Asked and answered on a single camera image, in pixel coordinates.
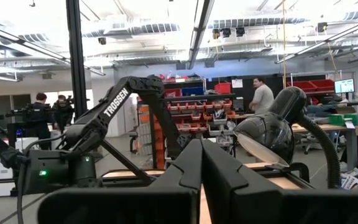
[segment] floor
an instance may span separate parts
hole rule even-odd
[[[129,137],[121,136],[118,138],[111,138],[109,142],[119,149],[126,157],[128,157],[137,166],[145,164],[146,157],[133,156],[129,152]],[[120,164],[112,155],[103,152],[105,158],[96,164],[98,175],[112,169],[122,169],[124,166]],[[254,157],[247,156],[246,152],[241,148],[237,149],[237,158],[243,163],[255,162]],[[310,182],[316,188],[326,188],[326,159],[323,151],[310,151],[308,155],[304,155],[301,149],[297,149],[294,156],[294,162],[302,162],[309,167]],[[42,201],[44,195],[26,195],[23,200],[23,217],[25,224],[37,223],[37,209],[39,203]],[[0,223],[15,224],[16,217],[16,198],[4,197],[0,198]]]

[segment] black pole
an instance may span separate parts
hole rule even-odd
[[[79,118],[86,112],[86,87],[79,0],[66,0],[67,25],[70,35],[71,82],[73,84],[74,114]]]

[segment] cable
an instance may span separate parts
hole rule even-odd
[[[320,126],[310,120],[310,118],[306,115],[303,114],[298,118],[298,124],[310,131],[319,141],[327,160],[328,188],[338,189],[341,183],[341,176],[338,154],[336,153],[333,142],[330,140],[327,133],[325,133]]]
[[[49,139],[41,139],[38,141],[34,141],[31,144],[29,144],[24,150],[23,150],[23,155],[27,156],[27,153],[30,151],[30,149],[39,143],[46,143],[46,142],[51,142],[57,139],[60,139],[64,136],[64,134],[55,137],[55,138],[49,138]],[[27,168],[27,164],[23,163],[20,166],[19,169],[19,178],[17,179],[17,204],[16,204],[16,208],[17,208],[17,223],[18,224],[24,224],[23,221],[23,208],[22,208],[22,204],[23,204],[23,191],[24,191],[24,172]]]
[[[287,84],[287,69],[286,69],[286,66],[285,66],[285,49],[286,49],[286,46],[287,46],[287,40],[286,40],[286,37],[285,37],[285,0],[282,0],[281,1],[281,5],[283,7],[283,34],[284,34],[284,58],[283,58],[283,72],[284,72],[284,76],[283,76],[283,87],[285,88],[286,87],[286,84]]]

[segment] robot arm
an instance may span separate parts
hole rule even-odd
[[[63,149],[71,150],[67,156],[79,156],[98,147],[106,137],[108,125],[123,106],[131,93],[137,93],[142,101],[160,121],[167,138],[168,155],[177,157],[190,141],[189,136],[181,136],[175,122],[163,101],[164,88],[158,77],[125,77],[111,87],[99,104],[78,118],[65,133]]]

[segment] desk lamp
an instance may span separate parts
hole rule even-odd
[[[245,119],[234,128],[240,145],[256,158],[277,169],[289,167],[295,150],[292,124],[311,132],[320,142],[328,168],[328,188],[340,183],[339,159],[328,135],[305,116],[306,94],[290,86],[283,89],[267,112]]]

